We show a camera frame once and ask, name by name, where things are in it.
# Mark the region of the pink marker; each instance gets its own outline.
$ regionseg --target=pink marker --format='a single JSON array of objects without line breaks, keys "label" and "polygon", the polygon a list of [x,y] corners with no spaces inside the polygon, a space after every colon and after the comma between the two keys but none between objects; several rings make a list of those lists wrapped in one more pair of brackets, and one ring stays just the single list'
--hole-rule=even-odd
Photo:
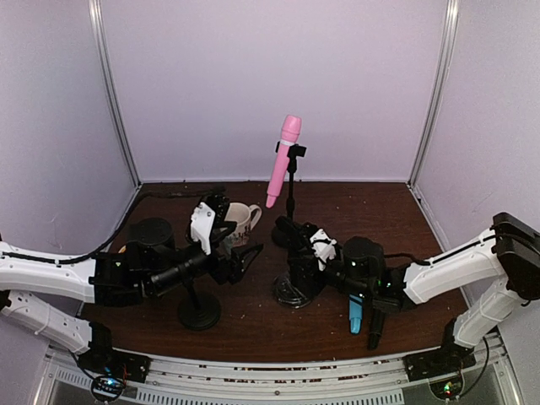
[{"label": "pink marker", "polygon": [[268,184],[267,208],[273,207],[279,197],[281,187],[284,184],[287,166],[289,165],[289,147],[293,146],[300,136],[302,120],[297,116],[287,116],[281,127],[281,140],[279,141],[278,157],[273,167],[272,178]]}]

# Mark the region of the metal frame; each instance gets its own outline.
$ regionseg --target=metal frame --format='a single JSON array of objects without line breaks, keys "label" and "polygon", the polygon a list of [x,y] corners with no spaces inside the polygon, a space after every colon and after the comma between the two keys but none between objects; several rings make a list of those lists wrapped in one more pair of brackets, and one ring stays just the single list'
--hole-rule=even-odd
[{"label": "metal frame", "polygon": [[[497,370],[498,383],[506,405],[521,405],[508,354],[498,333],[487,336],[489,363]],[[175,359],[150,355],[152,363],[145,384],[129,383],[123,399],[146,404],[403,404],[402,389],[423,385],[427,380],[409,382],[402,362],[405,354],[366,359],[309,363],[226,363]],[[483,344],[475,350],[483,367]],[[84,390],[89,379],[77,369],[72,358],[59,348],[49,348],[47,370],[34,404],[49,403],[55,381]]]},{"label": "metal frame", "polygon": [[433,86],[431,101],[429,103],[428,116],[425,120],[424,131],[422,133],[420,145],[418,146],[418,152],[414,160],[413,170],[408,181],[408,184],[412,187],[416,185],[416,182],[419,179],[420,171],[422,170],[425,156],[428,151],[429,141],[431,140],[431,135],[433,134],[433,130],[435,128],[435,122],[437,119],[437,114],[439,113],[440,102],[442,100],[442,91],[445,86],[452,53],[454,51],[458,17],[459,0],[448,0],[442,42],[440,44],[439,65],[437,67],[437,74],[435,76],[435,84]]},{"label": "metal frame", "polygon": [[105,40],[105,28],[103,25],[103,17],[101,15],[101,0],[89,0],[89,12],[95,43],[100,55],[101,72],[103,73],[105,90],[107,93],[107,104],[111,111],[111,118],[115,127],[116,136],[118,137],[122,156],[127,165],[132,183],[137,187],[140,186],[141,181],[133,160],[132,151],[129,148],[129,142],[127,141],[126,130],[124,128],[122,114],[120,113],[120,106],[118,104],[118,97],[116,96],[116,89],[112,78],[111,62],[109,60],[109,52]]}]

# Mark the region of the white wall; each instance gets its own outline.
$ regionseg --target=white wall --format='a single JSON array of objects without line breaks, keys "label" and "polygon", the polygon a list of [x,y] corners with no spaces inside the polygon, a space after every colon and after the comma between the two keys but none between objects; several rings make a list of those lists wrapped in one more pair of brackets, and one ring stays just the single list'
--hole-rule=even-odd
[{"label": "white wall", "polygon": [[104,2],[139,175],[267,179],[295,114],[300,178],[406,180],[445,14],[430,0]]},{"label": "white wall", "polygon": [[[133,194],[114,138],[86,0],[0,2],[0,232],[87,252]],[[0,320],[1,403],[28,404],[47,342]]]},{"label": "white wall", "polygon": [[[456,246],[507,211],[540,230],[540,2],[461,2],[456,49],[419,179],[441,239]],[[486,283],[475,285],[477,298]],[[537,403],[540,305],[501,331],[527,403]]]}]

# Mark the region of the blue marker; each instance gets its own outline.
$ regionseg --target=blue marker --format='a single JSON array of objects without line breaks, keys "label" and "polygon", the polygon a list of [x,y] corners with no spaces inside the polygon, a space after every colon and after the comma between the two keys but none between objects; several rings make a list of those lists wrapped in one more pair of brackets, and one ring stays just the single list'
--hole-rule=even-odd
[{"label": "blue marker", "polygon": [[348,297],[348,320],[351,323],[351,333],[358,335],[360,329],[362,329],[362,303],[364,301],[356,296],[350,295]]}]

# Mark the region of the ceramic mug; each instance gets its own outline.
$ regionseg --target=ceramic mug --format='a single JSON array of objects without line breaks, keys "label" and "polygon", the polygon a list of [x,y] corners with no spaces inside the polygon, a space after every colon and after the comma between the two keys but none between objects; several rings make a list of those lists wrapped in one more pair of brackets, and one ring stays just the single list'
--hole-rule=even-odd
[{"label": "ceramic mug", "polygon": [[262,216],[262,209],[258,205],[249,207],[241,202],[232,202],[229,211],[225,215],[225,221],[235,221],[235,232],[225,238],[225,244],[229,247],[246,245],[250,239],[251,230],[255,228]]}]

